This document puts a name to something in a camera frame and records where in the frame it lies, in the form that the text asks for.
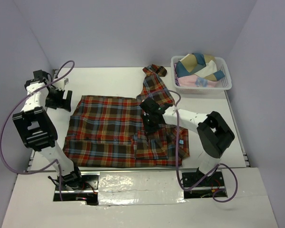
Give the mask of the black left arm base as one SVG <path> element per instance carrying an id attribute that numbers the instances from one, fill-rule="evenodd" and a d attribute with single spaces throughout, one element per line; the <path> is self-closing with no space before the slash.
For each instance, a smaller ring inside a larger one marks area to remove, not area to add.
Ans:
<path id="1" fill-rule="evenodd" d="M 68 181 L 62 179 L 61 186 L 59 186 L 59 177 L 53 179 L 48 176 L 48 178 L 55 186 L 53 201 L 82 201 L 94 206 L 98 204 L 99 174 L 81 173 L 80 177 L 75 175 Z"/>

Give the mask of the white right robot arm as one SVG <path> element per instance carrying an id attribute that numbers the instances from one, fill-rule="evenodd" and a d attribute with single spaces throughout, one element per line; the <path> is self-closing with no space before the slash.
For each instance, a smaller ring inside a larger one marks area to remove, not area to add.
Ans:
<path id="1" fill-rule="evenodd" d="M 206 156 L 198 167 L 197 180 L 200 185 L 209 185 L 214 179 L 214 169 L 218 167 L 223 153 L 235 139 L 221 114 L 216 111 L 210 114 L 195 113 L 168 103 L 160 105 L 151 98 L 145 99 L 140 107 L 147 133 L 153 133 L 161 125 L 169 124 L 198 134 Z"/>

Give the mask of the red plaid long sleeve shirt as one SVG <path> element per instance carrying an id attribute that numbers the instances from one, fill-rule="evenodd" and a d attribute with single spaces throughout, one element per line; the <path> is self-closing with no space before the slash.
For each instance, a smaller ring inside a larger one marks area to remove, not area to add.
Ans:
<path id="1" fill-rule="evenodd" d="M 189 132 L 162 124 L 154 133 L 144 129 L 140 103 L 174 104 L 162 81 L 162 66 L 143 69 L 142 91 L 135 98 L 84 95 L 70 117 L 63 152 L 80 167 L 174 167 L 189 157 Z"/>

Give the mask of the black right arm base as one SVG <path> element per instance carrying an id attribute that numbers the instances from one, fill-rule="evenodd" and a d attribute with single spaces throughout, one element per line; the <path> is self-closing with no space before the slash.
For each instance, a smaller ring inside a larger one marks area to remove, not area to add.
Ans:
<path id="1" fill-rule="evenodd" d="M 202 174 L 195 172 L 183 172 L 181 182 L 185 188 L 191 187 L 197 181 L 202 178 Z M 211 176 L 206 177 L 199 185 L 190 191 L 184 191 L 185 199 L 197 199 L 197 198 L 212 198 L 214 192 L 215 197 L 227 197 L 225 190 L 225 182 L 221 171 L 215 171 Z"/>

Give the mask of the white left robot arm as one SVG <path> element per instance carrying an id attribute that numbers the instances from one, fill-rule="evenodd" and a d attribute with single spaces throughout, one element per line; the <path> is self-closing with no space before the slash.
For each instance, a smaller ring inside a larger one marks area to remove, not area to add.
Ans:
<path id="1" fill-rule="evenodd" d="M 83 187 L 84 178 L 58 145 L 57 130 L 46 112 L 46 108 L 71 110 L 72 91 L 64 90 L 68 79 L 43 88 L 51 83 L 51 75 L 37 70 L 33 76 L 25 83 L 29 98 L 21 111 L 12 116 L 12 120 L 24 145 L 39 152 L 53 164 L 58 182 L 67 189 L 78 190 Z"/>

